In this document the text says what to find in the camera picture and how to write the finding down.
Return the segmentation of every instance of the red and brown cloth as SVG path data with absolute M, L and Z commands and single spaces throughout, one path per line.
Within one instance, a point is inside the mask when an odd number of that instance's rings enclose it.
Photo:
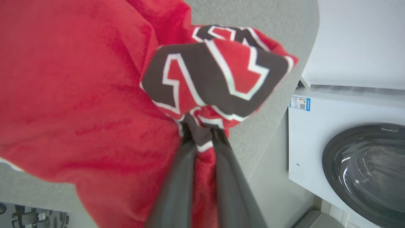
M 143 226 L 193 121 L 194 227 L 217 227 L 209 127 L 259 109 L 297 59 L 180 0 L 0 3 L 0 157 L 76 185 L 101 228 Z

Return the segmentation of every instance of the gray floor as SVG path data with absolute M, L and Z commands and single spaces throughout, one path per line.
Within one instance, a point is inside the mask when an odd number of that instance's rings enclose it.
M 288 128 L 284 116 L 249 179 L 269 227 L 289 228 L 313 205 L 314 195 L 288 179 Z

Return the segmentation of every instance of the washing machine drum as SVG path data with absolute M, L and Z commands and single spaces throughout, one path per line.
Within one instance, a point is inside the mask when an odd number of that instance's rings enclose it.
M 325 147 L 323 169 L 337 195 L 385 228 L 405 227 L 405 126 L 351 128 Z

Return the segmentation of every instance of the sticker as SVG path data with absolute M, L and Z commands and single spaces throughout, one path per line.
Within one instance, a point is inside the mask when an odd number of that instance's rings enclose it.
M 290 101 L 290 107 L 309 111 L 311 108 L 311 99 L 292 96 L 291 101 Z

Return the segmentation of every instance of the front-loading washing machine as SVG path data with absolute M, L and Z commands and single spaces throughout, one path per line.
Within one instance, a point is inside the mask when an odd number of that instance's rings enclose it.
M 289 178 L 349 213 L 405 227 L 405 91 L 296 90 L 288 109 Z

